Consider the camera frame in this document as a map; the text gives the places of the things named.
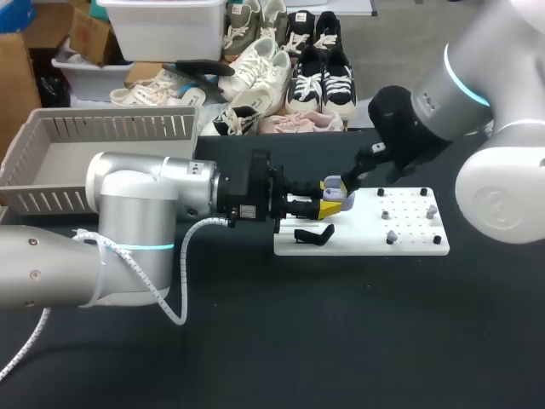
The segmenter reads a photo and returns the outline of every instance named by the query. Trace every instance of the sneaker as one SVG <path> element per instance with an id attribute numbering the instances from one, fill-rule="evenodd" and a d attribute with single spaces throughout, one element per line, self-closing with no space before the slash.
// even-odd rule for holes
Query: sneaker
<path id="1" fill-rule="evenodd" d="M 288 15 L 288 32 L 286 45 L 282 50 L 290 54 L 291 63 L 295 64 L 302 51 L 314 43 L 314 14 L 306 10 Z"/>
<path id="2" fill-rule="evenodd" d="M 206 125 L 201 135 L 244 135 L 265 115 L 272 102 L 268 89 L 246 91 L 235 98 L 219 117 Z"/>
<path id="3" fill-rule="evenodd" d="M 242 4 L 229 4 L 227 16 L 229 25 L 223 37 L 223 56 L 231 62 L 255 41 L 261 4 L 259 0 L 243 0 Z"/>
<path id="4" fill-rule="evenodd" d="M 254 85 L 261 72 L 261 60 L 271 60 L 276 54 L 276 42 L 270 37 L 254 41 L 230 67 L 235 70 L 231 77 L 221 77 L 218 86 L 223 89 L 223 97 L 234 100 L 237 95 Z"/>
<path id="5" fill-rule="evenodd" d="M 261 61 L 261 73 L 256 79 L 252 89 L 265 88 L 271 92 L 272 104 L 267 115 L 278 112 L 284 104 L 284 96 L 290 84 L 291 61 L 285 51 L 278 52 L 271 61 Z"/>
<path id="6" fill-rule="evenodd" d="M 306 47 L 297 61 L 286 95 L 289 113 L 319 112 L 322 106 L 322 63 L 319 52 Z"/>
<path id="7" fill-rule="evenodd" d="M 357 101 L 352 66 L 341 49 L 332 49 L 324 65 L 322 112 L 337 112 L 343 120 L 348 120 L 356 113 Z"/>
<path id="8" fill-rule="evenodd" d="M 284 45 L 287 28 L 288 9 L 284 0 L 269 0 L 261 14 L 257 37 L 271 37 L 276 40 L 278 46 Z"/>
<path id="9" fill-rule="evenodd" d="M 186 79 L 174 74 L 173 72 L 161 69 L 161 71 L 159 71 L 155 77 L 135 81 L 130 88 L 134 87 L 135 85 L 141 85 L 149 89 L 172 89 L 177 91 L 185 84 L 187 84 Z"/>
<path id="10" fill-rule="evenodd" d="M 302 134 L 306 132 L 342 132 L 344 123 L 338 113 L 323 115 L 300 112 L 280 117 L 273 115 L 259 123 L 260 134 Z"/>
<path id="11" fill-rule="evenodd" d="M 341 22 L 332 11 L 324 11 L 316 23 L 316 43 L 314 47 L 320 50 L 325 58 L 331 49 L 342 49 Z"/>
<path id="12" fill-rule="evenodd" d="M 182 105 L 177 92 L 167 88 L 147 88 L 137 84 L 130 89 L 115 89 L 110 101 L 115 107 L 172 107 Z"/>

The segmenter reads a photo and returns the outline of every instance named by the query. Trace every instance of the yellow object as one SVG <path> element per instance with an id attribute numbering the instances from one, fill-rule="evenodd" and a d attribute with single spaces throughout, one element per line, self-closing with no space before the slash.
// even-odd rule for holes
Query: yellow object
<path id="1" fill-rule="evenodd" d="M 320 212 L 318 213 L 318 220 L 325 219 L 325 217 L 336 215 L 342 212 L 342 202 L 320 202 Z"/>

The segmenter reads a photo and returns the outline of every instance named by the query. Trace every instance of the black sneaker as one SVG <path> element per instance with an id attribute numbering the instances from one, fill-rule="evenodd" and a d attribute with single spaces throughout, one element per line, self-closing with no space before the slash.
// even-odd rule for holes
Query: black sneaker
<path id="1" fill-rule="evenodd" d="M 356 85 L 353 69 L 341 49 L 332 49 L 324 65 L 324 106 L 322 113 L 338 113 L 342 120 L 356 112 Z"/>
<path id="2" fill-rule="evenodd" d="M 322 106 L 322 63 L 319 52 L 307 46 L 291 77 L 286 95 L 286 111 L 289 113 L 320 112 Z"/>
<path id="3" fill-rule="evenodd" d="M 314 43 L 314 14 L 306 10 L 288 14 L 288 32 L 286 44 L 282 50 L 287 51 L 291 58 L 291 64 L 295 64 L 302 50 Z"/>
<path id="4" fill-rule="evenodd" d="M 331 49 L 342 49 L 341 22 L 332 11 L 324 11 L 316 24 L 316 43 L 314 47 L 320 50 L 325 58 Z"/>
<path id="5" fill-rule="evenodd" d="M 273 98 L 267 89 L 245 91 L 204 127 L 201 136 L 244 135 L 267 113 L 272 103 Z"/>

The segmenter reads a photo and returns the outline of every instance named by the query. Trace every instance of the white plastic bin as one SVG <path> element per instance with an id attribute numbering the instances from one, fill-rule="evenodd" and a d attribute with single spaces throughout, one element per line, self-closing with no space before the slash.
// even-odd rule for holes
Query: white plastic bin
<path id="1" fill-rule="evenodd" d="M 71 64 L 62 55 L 51 60 L 60 68 L 74 95 L 83 101 L 109 101 L 113 89 L 125 88 L 125 79 L 134 64 L 127 66 L 99 66 Z"/>
<path id="2" fill-rule="evenodd" d="M 97 0 L 129 61 L 219 60 L 226 0 Z"/>

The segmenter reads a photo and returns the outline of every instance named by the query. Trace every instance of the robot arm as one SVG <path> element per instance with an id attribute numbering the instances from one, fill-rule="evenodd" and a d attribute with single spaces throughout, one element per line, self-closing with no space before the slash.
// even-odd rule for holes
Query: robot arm
<path id="1" fill-rule="evenodd" d="M 359 174 L 391 161 L 391 181 L 436 158 L 456 138 L 495 119 L 494 135 L 462 167 L 456 199 L 480 232 L 508 243 L 545 238 L 545 2 L 494 0 L 415 87 L 382 89 L 370 117 L 382 144 L 360 151 L 341 176 L 345 195 Z M 103 153 L 89 167 L 87 198 L 99 233 L 131 251 L 163 295 L 169 291 L 176 220 L 225 215 L 275 221 L 321 219 L 343 209 L 319 183 L 301 184 L 257 153 L 249 171 L 221 176 L 215 163 Z M 311 202 L 288 202 L 288 193 Z M 154 302 L 125 264 L 100 247 L 34 228 L 2 228 L 0 308 Z"/>
<path id="2" fill-rule="evenodd" d="M 370 104 L 400 174 L 494 118 L 492 137 L 458 175 L 456 199 L 481 233 L 507 243 L 545 238 L 543 50 L 544 1 L 489 1 L 412 94 L 387 87 Z"/>

